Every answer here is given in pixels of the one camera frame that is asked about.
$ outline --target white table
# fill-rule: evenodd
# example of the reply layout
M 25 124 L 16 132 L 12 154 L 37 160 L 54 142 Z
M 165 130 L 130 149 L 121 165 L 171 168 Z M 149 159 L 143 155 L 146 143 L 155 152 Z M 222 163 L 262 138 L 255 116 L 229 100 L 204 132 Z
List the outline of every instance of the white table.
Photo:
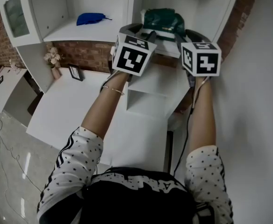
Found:
M 43 95 L 27 128 L 27 133 L 59 150 L 80 126 L 108 77 L 85 70 L 81 82 L 72 79 L 68 69 L 60 71 L 62 77 Z M 127 112 L 123 96 L 104 139 L 101 163 L 163 171 L 166 133 L 167 120 Z
M 4 67 L 0 73 L 0 112 L 7 111 L 23 125 L 28 126 L 31 115 L 27 108 L 36 97 L 36 93 L 23 78 L 27 69 L 16 74 L 10 67 Z

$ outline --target white wall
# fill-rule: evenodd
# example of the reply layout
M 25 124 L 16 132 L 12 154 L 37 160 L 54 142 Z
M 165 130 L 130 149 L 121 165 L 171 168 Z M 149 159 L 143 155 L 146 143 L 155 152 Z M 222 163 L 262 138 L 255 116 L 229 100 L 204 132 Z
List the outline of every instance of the white wall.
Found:
M 273 224 L 273 0 L 256 0 L 213 87 L 235 224 Z

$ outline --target glossy floor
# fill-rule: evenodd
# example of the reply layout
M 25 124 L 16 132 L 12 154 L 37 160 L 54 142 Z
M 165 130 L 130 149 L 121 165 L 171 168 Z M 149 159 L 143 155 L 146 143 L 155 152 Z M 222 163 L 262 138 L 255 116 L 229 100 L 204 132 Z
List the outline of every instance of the glossy floor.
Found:
M 44 187 L 50 175 L 58 150 L 35 139 L 26 133 L 26 127 L 14 118 L 4 113 L 0 114 L 3 127 L 0 136 L 8 149 L 13 147 L 12 153 L 19 155 L 19 163 L 31 181 L 40 189 Z M 36 224 L 36 208 L 40 199 L 40 191 L 34 187 L 21 171 L 17 161 L 11 153 L 0 143 L 0 159 L 7 174 L 8 190 L 6 196 L 11 207 L 30 224 Z M 107 167 L 98 166 L 98 173 Z M 9 207 L 5 190 L 7 180 L 0 163 L 0 224 L 26 224 L 19 215 Z

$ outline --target green bag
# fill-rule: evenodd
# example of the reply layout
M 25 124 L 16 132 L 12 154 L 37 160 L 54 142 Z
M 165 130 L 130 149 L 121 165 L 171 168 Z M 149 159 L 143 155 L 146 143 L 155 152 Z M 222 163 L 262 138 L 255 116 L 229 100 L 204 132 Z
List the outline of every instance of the green bag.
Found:
M 174 9 L 149 9 L 144 15 L 142 35 L 146 36 L 151 31 L 156 31 L 157 38 L 175 41 L 175 33 L 185 37 L 184 20 Z

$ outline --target glass cabinet door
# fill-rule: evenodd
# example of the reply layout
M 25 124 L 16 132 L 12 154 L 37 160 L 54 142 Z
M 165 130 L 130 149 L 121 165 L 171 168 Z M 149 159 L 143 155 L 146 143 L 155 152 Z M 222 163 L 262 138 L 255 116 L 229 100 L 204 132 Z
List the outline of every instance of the glass cabinet door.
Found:
M 14 47 L 42 42 L 31 0 L 0 0 L 0 14 Z
M 13 36 L 19 37 L 29 34 L 20 0 L 9 0 L 4 7 Z

